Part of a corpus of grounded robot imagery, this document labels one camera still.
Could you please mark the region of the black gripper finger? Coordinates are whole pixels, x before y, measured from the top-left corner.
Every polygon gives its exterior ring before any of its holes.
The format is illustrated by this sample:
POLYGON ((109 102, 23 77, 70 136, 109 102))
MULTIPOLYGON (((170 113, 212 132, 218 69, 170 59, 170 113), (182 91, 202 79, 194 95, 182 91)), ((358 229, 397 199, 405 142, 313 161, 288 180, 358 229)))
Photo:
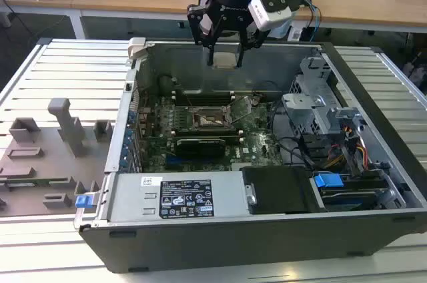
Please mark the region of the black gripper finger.
POLYGON ((214 48, 217 41, 216 30, 213 25, 213 21, 209 18, 209 12, 211 11, 211 5, 188 5, 187 6, 187 20, 193 35, 193 40, 196 45, 201 45, 208 48, 209 53, 207 57, 207 65, 214 64, 214 48), (202 21, 204 17, 210 21, 209 27, 203 26, 202 21))
POLYGON ((248 17, 236 17, 233 20, 233 30, 238 34, 238 58, 236 65, 242 66, 246 51, 259 48, 266 39, 266 32, 260 31, 253 19, 248 17))

